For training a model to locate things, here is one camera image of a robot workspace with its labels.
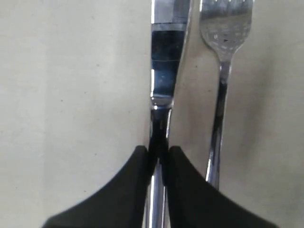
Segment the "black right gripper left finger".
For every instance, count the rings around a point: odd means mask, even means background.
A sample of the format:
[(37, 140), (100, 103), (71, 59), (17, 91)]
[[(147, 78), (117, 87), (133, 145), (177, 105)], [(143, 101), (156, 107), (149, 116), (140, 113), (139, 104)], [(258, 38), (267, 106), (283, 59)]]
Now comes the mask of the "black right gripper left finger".
[(152, 175), (150, 154), (136, 146), (126, 164), (99, 191), (50, 217), (45, 228), (140, 228)]

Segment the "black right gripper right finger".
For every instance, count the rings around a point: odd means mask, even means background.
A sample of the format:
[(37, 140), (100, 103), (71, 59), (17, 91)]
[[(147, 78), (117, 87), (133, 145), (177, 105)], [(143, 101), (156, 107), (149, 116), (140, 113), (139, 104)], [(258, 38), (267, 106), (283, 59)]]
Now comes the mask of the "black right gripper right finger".
[(212, 187), (179, 146), (161, 146), (173, 228), (275, 228)]

